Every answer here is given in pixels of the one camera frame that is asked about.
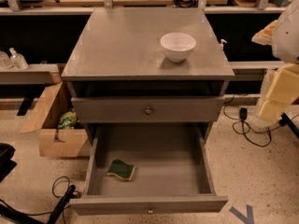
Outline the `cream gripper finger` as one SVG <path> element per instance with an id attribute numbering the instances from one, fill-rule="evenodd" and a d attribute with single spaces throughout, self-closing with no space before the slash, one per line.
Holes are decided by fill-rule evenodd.
<path id="1" fill-rule="evenodd" d="M 299 65 L 285 63 L 273 73 L 273 80 L 263 97 L 258 118 L 266 122 L 275 122 L 298 98 Z"/>
<path id="2" fill-rule="evenodd" d="M 259 45 L 272 45 L 272 37 L 274 33 L 274 28 L 277 24 L 277 20 L 270 22 L 261 31 L 256 33 L 251 41 Z"/>

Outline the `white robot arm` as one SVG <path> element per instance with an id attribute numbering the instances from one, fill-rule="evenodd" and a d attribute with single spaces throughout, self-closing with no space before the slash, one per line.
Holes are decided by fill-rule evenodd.
<path id="1" fill-rule="evenodd" d="M 259 127 L 276 123 L 285 109 L 299 98 L 299 0 L 251 39 L 270 45 L 274 57 L 283 61 L 277 70 L 267 70 L 261 86 L 255 120 Z"/>

